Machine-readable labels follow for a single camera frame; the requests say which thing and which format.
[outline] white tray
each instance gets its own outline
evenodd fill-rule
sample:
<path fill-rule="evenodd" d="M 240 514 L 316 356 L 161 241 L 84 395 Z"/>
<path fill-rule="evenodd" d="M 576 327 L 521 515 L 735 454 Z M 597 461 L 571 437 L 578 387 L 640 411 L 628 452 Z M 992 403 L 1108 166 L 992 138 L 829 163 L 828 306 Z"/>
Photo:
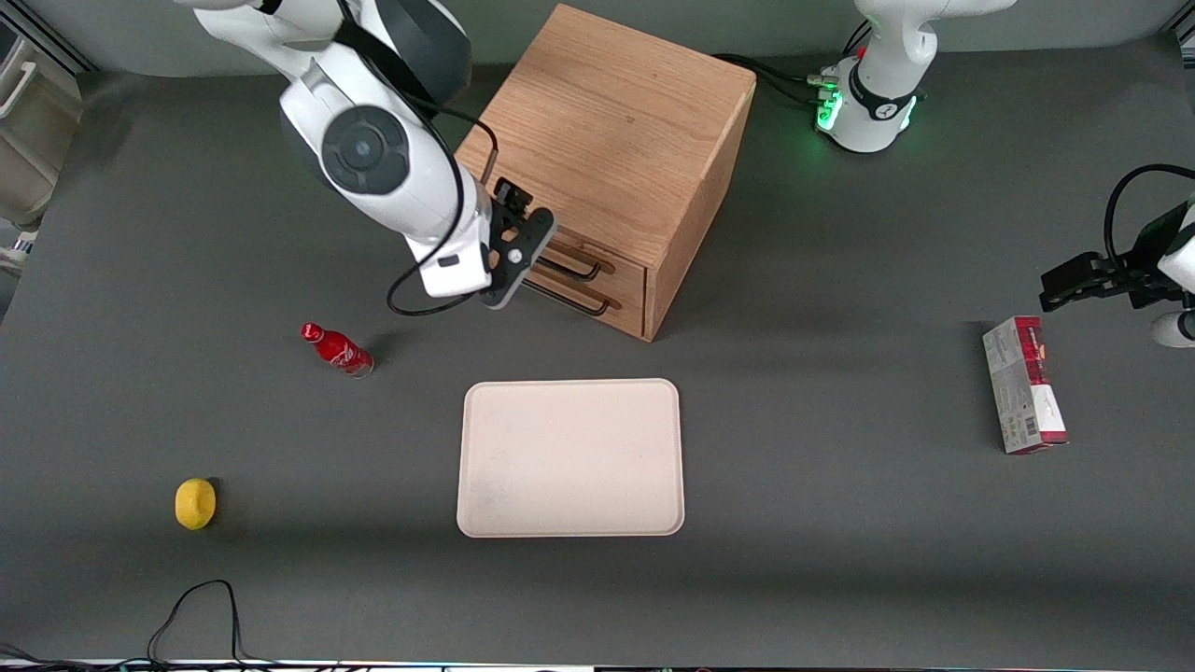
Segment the white tray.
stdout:
<path fill-rule="evenodd" d="M 680 397 L 668 380 L 480 383 L 465 396 L 465 534 L 662 537 L 684 523 Z"/>

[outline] lemon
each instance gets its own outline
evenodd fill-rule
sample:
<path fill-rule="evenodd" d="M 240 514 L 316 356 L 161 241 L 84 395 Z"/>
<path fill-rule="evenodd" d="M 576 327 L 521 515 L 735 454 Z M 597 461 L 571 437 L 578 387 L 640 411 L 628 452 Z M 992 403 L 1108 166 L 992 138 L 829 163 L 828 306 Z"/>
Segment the lemon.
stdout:
<path fill-rule="evenodd" d="M 203 478 L 184 481 L 174 493 L 174 518 L 188 530 L 202 530 L 216 513 L 216 489 Z"/>

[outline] tabletop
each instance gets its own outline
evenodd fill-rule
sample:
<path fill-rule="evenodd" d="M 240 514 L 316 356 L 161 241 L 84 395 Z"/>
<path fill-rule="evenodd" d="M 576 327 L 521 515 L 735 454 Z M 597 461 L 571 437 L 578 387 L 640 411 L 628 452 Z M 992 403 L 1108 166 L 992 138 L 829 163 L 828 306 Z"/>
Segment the tabletop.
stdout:
<path fill-rule="evenodd" d="M 501 77 L 480 72 L 461 105 L 479 110 Z M 501 312 L 390 314 L 410 255 L 288 154 L 284 84 L 87 83 L 0 328 L 0 639 L 136 655 L 183 589 L 223 578 L 266 658 L 1195 660 L 1191 354 L 1151 342 L 1160 308 L 1048 316 L 1072 442 L 1009 457 L 980 343 L 1040 312 L 1041 273 L 1099 248 L 1123 173 L 1195 160 L 1172 37 L 945 54 L 878 155 L 834 148 L 808 109 L 761 88 L 652 344 L 531 292 Z M 1189 191 L 1135 184 L 1122 245 Z M 370 348 L 378 369 L 330 369 L 299 338 L 307 320 Z M 470 386 L 641 377 L 680 390 L 679 533 L 458 531 Z M 201 533 L 171 511 L 196 476 L 223 493 Z M 226 656 L 223 600 L 196 595 L 163 654 Z"/>

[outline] drawer handle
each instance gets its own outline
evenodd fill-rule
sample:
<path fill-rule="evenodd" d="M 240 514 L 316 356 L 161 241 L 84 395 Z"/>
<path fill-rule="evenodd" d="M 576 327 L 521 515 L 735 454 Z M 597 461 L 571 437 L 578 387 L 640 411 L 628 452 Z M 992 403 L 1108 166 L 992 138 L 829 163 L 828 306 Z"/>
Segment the drawer handle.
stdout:
<path fill-rule="evenodd" d="M 552 292 L 551 289 L 549 289 L 547 287 L 544 287 L 543 285 L 535 285 L 534 282 L 531 282 L 528 280 L 523 280 L 523 285 L 526 285 L 527 287 L 529 287 L 531 289 L 533 289 L 535 292 L 539 292 L 540 294 L 547 297 L 549 299 L 556 299 L 557 301 L 559 301 L 559 303 L 569 306 L 570 308 L 572 308 L 575 311 L 578 311 L 578 312 L 583 312 L 583 313 L 588 314 L 589 317 L 601 317 L 601 316 L 606 314 L 606 311 L 608 311 L 611 308 L 611 300 L 609 299 L 603 299 L 602 303 L 601 303 L 601 307 L 590 308 L 589 306 L 578 304 L 578 303 L 574 301 L 572 299 L 570 299 L 570 298 L 568 298 L 568 297 L 565 297 L 563 294 L 557 294 L 556 292 Z"/>
<path fill-rule="evenodd" d="M 558 264 L 547 257 L 540 257 L 539 263 L 554 270 L 556 273 L 559 273 L 565 277 L 576 280 L 577 282 L 589 282 L 594 277 L 598 277 L 598 274 L 601 273 L 601 263 L 594 263 L 594 267 L 589 269 L 589 273 L 580 273 L 572 270 L 571 268 L 564 264 Z"/>

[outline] cardboard box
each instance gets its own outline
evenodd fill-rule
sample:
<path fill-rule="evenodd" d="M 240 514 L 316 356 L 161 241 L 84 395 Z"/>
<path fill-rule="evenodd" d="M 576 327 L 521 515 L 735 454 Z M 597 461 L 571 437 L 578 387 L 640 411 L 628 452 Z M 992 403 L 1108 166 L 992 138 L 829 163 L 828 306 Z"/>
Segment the cardboard box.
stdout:
<path fill-rule="evenodd" d="M 1046 377 L 1041 334 L 1040 317 L 1015 317 L 983 336 L 1004 452 L 1009 454 L 1024 456 L 1068 442 Z"/>

